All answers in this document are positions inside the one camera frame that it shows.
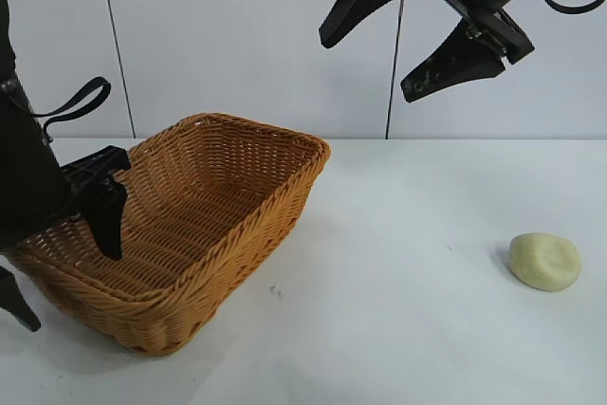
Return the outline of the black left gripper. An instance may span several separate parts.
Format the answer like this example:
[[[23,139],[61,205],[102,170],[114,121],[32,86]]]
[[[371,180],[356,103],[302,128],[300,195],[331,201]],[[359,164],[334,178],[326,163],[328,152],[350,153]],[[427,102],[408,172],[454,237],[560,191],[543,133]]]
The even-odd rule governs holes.
[[[103,77],[86,83],[68,102],[45,113],[30,109],[17,76],[1,83],[1,245],[13,247],[66,219],[81,218],[100,252],[122,258],[121,220],[128,198],[114,175],[131,167],[127,152],[107,146],[59,165],[48,128],[79,119],[108,98],[111,84]],[[1,268],[0,306],[30,332],[41,323],[24,299],[12,272]]]

